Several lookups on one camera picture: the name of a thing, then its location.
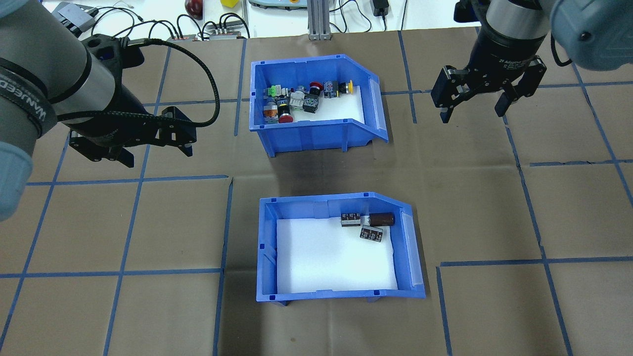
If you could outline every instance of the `black capacitor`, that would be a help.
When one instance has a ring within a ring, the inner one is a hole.
[[[369,214],[369,226],[393,226],[395,223],[396,217],[393,213]]]

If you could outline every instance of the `table surface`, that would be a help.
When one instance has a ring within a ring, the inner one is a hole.
[[[498,118],[498,94],[477,96],[444,125],[429,89],[476,36],[187,43],[222,99],[190,158],[140,146],[132,169],[88,162],[56,126],[0,224],[0,354],[630,354],[633,69],[555,68],[545,46],[533,98]],[[202,71],[143,50],[123,77],[147,110],[209,117]],[[267,157],[249,63],[336,53],[380,77],[389,142]],[[358,191],[413,206],[427,298],[255,302],[259,199]]]
[[[116,0],[69,0],[69,3],[77,3],[89,6],[112,6]],[[338,7],[335,0],[329,0],[330,9]],[[52,11],[59,4],[59,1],[44,0],[44,6]],[[144,20],[169,20],[176,22],[179,14],[186,13],[184,0],[177,1],[157,1],[157,0],[125,0],[125,4],[133,6],[132,10],[138,12]],[[383,31],[384,24],[379,17],[372,16],[372,7],[369,0],[359,0],[360,10],[372,23],[372,32]],[[282,9],[268,8],[262,9],[248,3],[245,10],[243,3],[239,3],[235,8],[227,8],[220,4],[218,0],[205,0],[204,21],[199,21],[199,25],[205,21],[217,22],[220,15],[227,12],[235,12],[243,15],[246,12],[249,29],[252,37],[282,37],[294,36],[308,33],[308,12],[306,9],[287,11]],[[477,23],[456,23],[453,21],[453,9],[455,1],[447,0],[411,0],[408,2],[406,18],[404,21],[405,30],[413,29],[439,29],[448,27],[470,27]],[[389,1],[390,11],[385,17],[387,30],[399,30],[402,24],[404,11],[404,0]],[[349,3],[343,7],[344,16],[349,26],[350,32],[363,32],[369,28],[368,22],[360,16],[354,3]],[[96,32],[104,34],[115,34],[125,27],[131,25],[131,19],[125,13],[113,11],[103,22],[96,27]],[[332,13],[330,21],[337,24],[341,29],[343,21],[340,11]],[[180,21],[184,34],[197,32],[196,26],[188,19]],[[132,32],[130,38],[138,39],[147,37],[149,26],[139,27]],[[166,39],[169,36],[167,30],[158,26],[153,37]]]

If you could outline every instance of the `cable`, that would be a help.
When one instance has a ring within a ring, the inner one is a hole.
[[[334,28],[339,31],[340,33],[343,33],[344,31],[341,31],[341,29],[339,29],[339,27],[337,25],[335,25],[334,23],[330,22],[330,26],[334,26]]]
[[[345,14],[343,13],[343,8],[341,8],[341,18],[343,19],[343,24],[345,25],[345,31],[348,31],[348,22],[345,20]]]
[[[367,20],[367,22],[369,23],[369,29],[366,29],[366,30],[365,30],[365,31],[363,31],[363,32],[369,32],[369,31],[371,31],[371,30],[372,30],[372,21],[371,21],[369,18],[367,18],[367,16],[365,16],[365,14],[363,14],[363,12],[360,10],[360,5],[358,4],[358,1],[356,1],[356,0],[347,0],[346,2],[344,2],[344,3],[343,3],[343,5],[340,5],[340,6],[339,6],[338,8],[336,8],[336,9],[330,10],[330,12],[335,12],[335,11],[337,11],[337,10],[341,10],[341,9],[343,9],[343,6],[345,6],[345,5],[349,4],[349,3],[355,3],[355,4],[356,4],[356,8],[358,9],[358,13],[359,13],[359,14],[360,14],[363,18],[365,18],[365,19]]]
[[[228,15],[228,16],[226,16],[226,17],[224,18],[224,23],[223,23],[223,27],[224,27],[224,28],[227,28],[227,20],[228,20],[229,18],[236,17],[238,20],[240,20],[240,21],[244,24],[244,28],[246,29],[246,35],[248,36],[248,38],[251,38],[251,31],[249,31],[249,30],[248,30],[248,25],[246,25],[246,21],[244,21],[244,19],[243,19],[243,18],[241,18],[241,17],[240,17],[238,14],[236,14],[236,13],[227,13],[227,14],[225,14],[225,15]]]
[[[94,25],[92,25],[92,28],[91,28],[91,30],[90,30],[90,35],[91,35],[91,36],[92,36],[92,35],[94,35],[94,29],[97,27],[97,24],[101,21],[101,19],[103,19],[103,17],[104,17],[104,16],[106,16],[108,13],[111,13],[112,11],[117,11],[117,10],[118,10],[118,11],[122,11],[122,12],[124,12],[124,13],[128,14],[128,15],[129,15],[129,17],[132,19],[132,25],[136,24],[136,21],[134,20],[134,15],[132,14],[132,12],[133,12],[132,10],[128,10],[128,9],[126,9],[126,8],[112,8],[112,9],[110,9],[110,10],[108,10],[108,11],[104,12],[104,13],[103,13],[103,15],[101,15],[101,16],[100,16],[100,17],[99,17],[99,18],[98,18],[98,19],[94,22]],[[137,15],[137,17],[138,17],[139,21],[143,21],[143,19],[142,19],[140,16],[138,16],[138,15]]]
[[[139,114],[139,113],[126,113],[126,112],[121,112],[121,111],[80,111],[76,113],[68,113],[64,115],[59,115],[58,121],[62,122],[62,121],[71,120],[74,118],[85,118],[85,117],[118,116],[118,117],[130,118],[130,119],[151,120],[155,122],[180,124],[183,126],[191,126],[191,127],[207,127],[213,124],[214,122],[216,122],[220,114],[220,94],[218,93],[218,87],[215,83],[215,79],[213,79],[213,75],[211,74],[211,71],[209,71],[209,68],[195,54],[178,46],[177,44],[163,41],[161,39],[145,39],[143,40],[142,43],[131,44],[130,47],[147,47],[147,46],[153,46],[153,45],[167,46],[179,52],[182,52],[185,55],[187,55],[189,58],[193,59],[204,70],[207,78],[209,78],[209,81],[211,83],[213,98],[215,100],[215,111],[213,112],[213,116],[209,120],[205,122],[191,122],[191,121],[185,121],[185,120],[180,120],[180,119],[171,118],[171,117],[156,116],[156,115],[150,115],[150,114]]]
[[[128,31],[128,30],[129,30],[130,32],[129,32],[126,36],[129,36],[129,35],[132,33],[132,30],[133,30],[134,28],[136,28],[136,27],[138,27],[138,26],[141,26],[141,25],[145,25],[145,24],[147,24],[147,23],[156,23],[156,22],[159,22],[159,21],[156,21],[156,20],[150,20],[150,21],[143,21],[143,22],[141,22],[141,23],[137,23],[137,24],[135,24],[135,25],[132,25],[132,26],[130,26],[130,27],[128,27],[128,28],[126,28],[126,29],[123,29],[123,30],[119,31],[116,35],[112,35],[112,37],[118,37],[120,34],[124,33],[125,31]]]
[[[559,67],[565,67],[572,64],[571,58],[565,62],[562,62],[560,60],[560,58],[558,57],[558,52],[556,51],[556,41],[554,40],[554,36],[552,36],[552,34],[549,34],[549,38],[550,38],[549,44],[552,49],[552,56],[554,57],[554,62],[556,62],[556,65],[558,65]]]
[[[156,25],[161,24],[161,25],[163,25],[163,26],[165,26],[167,28],[167,31],[169,31],[169,36],[172,39],[175,39],[176,37],[173,36],[172,30],[169,28],[168,25],[165,24],[165,22],[169,22],[169,21],[167,21],[167,20],[159,20],[159,21],[154,22],[154,25],[152,25],[152,27],[149,28],[149,34],[147,35],[147,38],[152,38],[152,30],[154,30],[154,27],[156,27]]]
[[[202,29],[200,28],[200,25],[197,24],[197,21],[195,18],[189,16],[189,15],[185,15],[185,14],[181,14],[178,15],[178,18],[176,19],[176,27],[178,27],[178,34],[180,35],[180,38],[183,38],[183,34],[182,34],[182,30],[180,29],[180,19],[186,17],[189,18],[191,21],[193,21],[193,23],[196,25],[196,27],[198,28],[198,33],[201,34],[202,33]]]
[[[406,17],[406,5],[409,3],[409,0],[404,0],[404,10],[402,11],[402,23],[400,23],[400,31],[404,28],[404,18]]]

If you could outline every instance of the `blue plastic bin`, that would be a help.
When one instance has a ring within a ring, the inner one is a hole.
[[[365,124],[351,118],[266,124],[265,88],[276,84],[296,87],[298,84],[307,86],[315,80],[345,82],[350,79],[355,86],[360,86]],[[252,62],[250,102],[249,128],[257,132],[270,157],[277,152],[308,149],[347,151],[349,147],[366,146],[376,137],[389,142],[378,76],[345,54]]]
[[[397,289],[358,291],[318,290],[309,293],[277,293],[277,221],[279,219],[328,219],[342,213],[392,212],[391,226]],[[369,302],[383,296],[425,298],[424,281],[411,206],[377,193],[264,198],[260,200],[259,247],[257,256],[258,302],[286,305],[291,300],[366,297]]]

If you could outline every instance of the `power adapter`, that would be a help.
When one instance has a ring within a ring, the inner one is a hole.
[[[389,0],[372,0],[372,11],[376,17],[386,16],[389,13]]]

